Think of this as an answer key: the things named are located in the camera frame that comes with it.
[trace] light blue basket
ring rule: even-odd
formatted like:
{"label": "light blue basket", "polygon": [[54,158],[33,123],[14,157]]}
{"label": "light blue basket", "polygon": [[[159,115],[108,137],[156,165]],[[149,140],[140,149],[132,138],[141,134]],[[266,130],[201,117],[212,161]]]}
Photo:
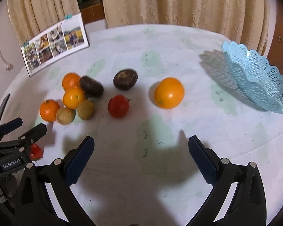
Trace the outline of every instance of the light blue basket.
{"label": "light blue basket", "polygon": [[257,105],[275,113],[283,113],[283,76],[275,66],[245,45],[224,42],[227,67],[241,90]]}

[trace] tablecloth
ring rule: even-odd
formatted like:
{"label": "tablecloth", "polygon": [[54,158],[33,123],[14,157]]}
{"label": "tablecloth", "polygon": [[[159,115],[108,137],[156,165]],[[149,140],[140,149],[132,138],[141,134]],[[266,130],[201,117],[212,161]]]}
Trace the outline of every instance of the tablecloth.
{"label": "tablecloth", "polygon": [[[283,114],[256,107],[237,88],[225,67],[224,36],[172,25],[134,25],[88,34],[90,47],[72,54],[29,78],[26,69],[7,89],[10,99],[1,123],[21,117],[23,126],[5,137],[16,139],[41,122],[47,134],[37,144],[44,157],[36,165],[78,147],[85,136],[95,150],[73,194],[97,225],[186,225],[209,195],[188,152],[192,135],[233,164],[257,163],[267,202],[267,222],[283,205]],[[121,69],[138,72],[136,85],[127,92],[116,89],[114,75]],[[93,99],[94,116],[62,126],[39,116],[45,99],[62,105],[61,81],[68,72],[100,81],[104,94]],[[153,92],[165,77],[178,78],[185,87],[183,102],[171,110],[153,104]],[[113,119],[107,105],[123,94],[130,109]],[[58,215],[66,219],[50,186]],[[218,218],[226,212],[227,198]]]}

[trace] curtain fold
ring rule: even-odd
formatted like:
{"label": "curtain fold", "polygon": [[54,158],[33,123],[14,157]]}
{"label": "curtain fold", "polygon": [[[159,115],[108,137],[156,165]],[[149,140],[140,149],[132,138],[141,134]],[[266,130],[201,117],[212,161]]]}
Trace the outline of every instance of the curtain fold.
{"label": "curtain fold", "polygon": [[103,0],[108,27],[172,24],[205,29],[262,52],[267,0]]}
{"label": "curtain fold", "polygon": [[79,13],[77,0],[8,0],[8,13],[20,45],[66,14]]}

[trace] printed photo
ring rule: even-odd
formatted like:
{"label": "printed photo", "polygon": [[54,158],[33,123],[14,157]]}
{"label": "printed photo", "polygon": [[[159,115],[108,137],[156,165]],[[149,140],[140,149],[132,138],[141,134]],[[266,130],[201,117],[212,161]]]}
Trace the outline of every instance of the printed photo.
{"label": "printed photo", "polygon": [[64,37],[62,40],[59,40],[58,42],[51,44],[50,46],[54,57],[60,53],[67,52],[67,46],[65,44]]}
{"label": "printed photo", "polygon": [[38,51],[41,51],[43,48],[46,48],[49,45],[47,35],[42,35],[40,38],[35,40],[35,46]]}
{"label": "printed photo", "polygon": [[39,52],[39,58],[41,61],[41,64],[46,62],[47,60],[52,58],[52,53],[50,51],[50,47],[45,48],[44,50]]}
{"label": "printed photo", "polygon": [[47,36],[50,43],[56,42],[58,40],[61,40],[61,38],[64,38],[61,25],[48,32]]}
{"label": "printed photo", "polygon": [[41,65],[38,58],[38,53],[35,49],[34,42],[24,48],[24,55],[30,71],[34,70],[35,68]]}
{"label": "printed photo", "polygon": [[67,48],[71,49],[82,45],[84,43],[84,38],[82,35],[82,30],[80,26],[79,18],[74,18],[66,20],[62,25],[65,40],[67,43]]}

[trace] white tablecloth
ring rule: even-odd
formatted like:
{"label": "white tablecloth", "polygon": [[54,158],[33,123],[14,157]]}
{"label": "white tablecloth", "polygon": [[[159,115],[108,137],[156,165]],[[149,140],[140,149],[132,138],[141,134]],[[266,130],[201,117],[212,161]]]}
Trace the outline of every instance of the white tablecloth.
{"label": "white tablecloth", "polygon": [[[66,73],[89,75],[105,88],[103,97],[95,100],[95,115],[89,121],[76,116],[68,126],[47,124],[46,136],[37,142],[44,147],[44,158],[36,165],[63,158],[86,135],[92,136],[94,153],[71,190],[97,225],[186,225],[212,189],[188,152],[187,139],[192,135],[233,164],[257,163],[267,222],[271,221],[283,205],[283,114],[257,109],[237,89],[225,72],[220,52],[227,39],[171,25],[114,28],[88,38],[88,49],[32,78],[22,69],[6,91],[11,97],[2,123],[21,117],[23,126],[5,140],[46,123],[39,116],[39,106],[48,98],[62,104],[61,80]],[[128,92],[112,83],[124,68],[133,68],[139,75]],[[157,82],[169,76],[183,83],[186,94],[178,107],[163,110],[152,103],[152,96]],[[131,99],[130,110],[121,120],[107,112],[109,99],[119,93]],[[58,214],[66,219],[50,195]],[[223,207],[219,218],[225,212]]]}

